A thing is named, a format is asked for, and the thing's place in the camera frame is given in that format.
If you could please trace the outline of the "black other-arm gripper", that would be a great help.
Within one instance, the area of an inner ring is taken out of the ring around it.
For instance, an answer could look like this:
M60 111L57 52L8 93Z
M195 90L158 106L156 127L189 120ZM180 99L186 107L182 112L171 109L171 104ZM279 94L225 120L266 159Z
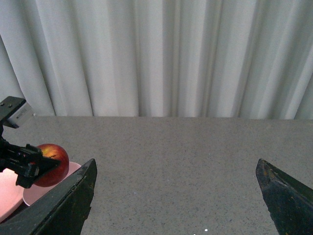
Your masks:
M39 148L10 144L2 137L0 124L0 171L14 171L16 185L30 188L56 169L60 160L43 157ZM97 177L95 159L90 159L60 184L0 226L2 235L79 235L91 210Z

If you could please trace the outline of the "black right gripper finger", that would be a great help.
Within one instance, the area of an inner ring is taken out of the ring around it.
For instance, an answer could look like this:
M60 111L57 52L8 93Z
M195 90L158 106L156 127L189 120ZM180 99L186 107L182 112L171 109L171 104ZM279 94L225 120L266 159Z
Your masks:
M313 190L259 159L256 177L263 200L280 235L313 233Z

